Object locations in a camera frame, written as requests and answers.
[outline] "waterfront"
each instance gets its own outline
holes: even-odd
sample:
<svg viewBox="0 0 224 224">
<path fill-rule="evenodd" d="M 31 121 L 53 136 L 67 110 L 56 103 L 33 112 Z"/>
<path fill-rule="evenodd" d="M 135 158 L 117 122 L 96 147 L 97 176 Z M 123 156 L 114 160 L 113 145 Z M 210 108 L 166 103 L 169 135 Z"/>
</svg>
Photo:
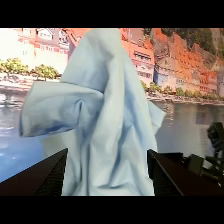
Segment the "waterfront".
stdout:
<svg viewBox="0 0 224 224">
<path fill-rule="evenodd" d="M 43 159 L 41 139 L 21 138 L 19 113 L 26 92 L 0 93 L 0 182 Z M 159 152 L 212 153 L 207 128 L 214 121 L 224 122 L 224 107 L 199 104 L 154 102 L 167 112 L 156 134 Z"/>
</svg>

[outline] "light blue cloth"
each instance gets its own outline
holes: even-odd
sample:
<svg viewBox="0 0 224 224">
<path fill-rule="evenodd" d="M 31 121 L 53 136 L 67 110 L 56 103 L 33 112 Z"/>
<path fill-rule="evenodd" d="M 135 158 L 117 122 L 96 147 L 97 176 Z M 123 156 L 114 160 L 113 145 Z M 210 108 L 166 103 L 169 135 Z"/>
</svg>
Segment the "light blue cloth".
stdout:
<svg viewBox="0 0 224 224">
<path fill-rule="evenodd" d="M 118 29 L 93 29 L 60 83 L 35 82 L 20 134 L 53 134 L 46 155 L 68 147 L 62 195 L 154 195 L 147 150 L 165 113 L 148 102 Z"/>
</svg>

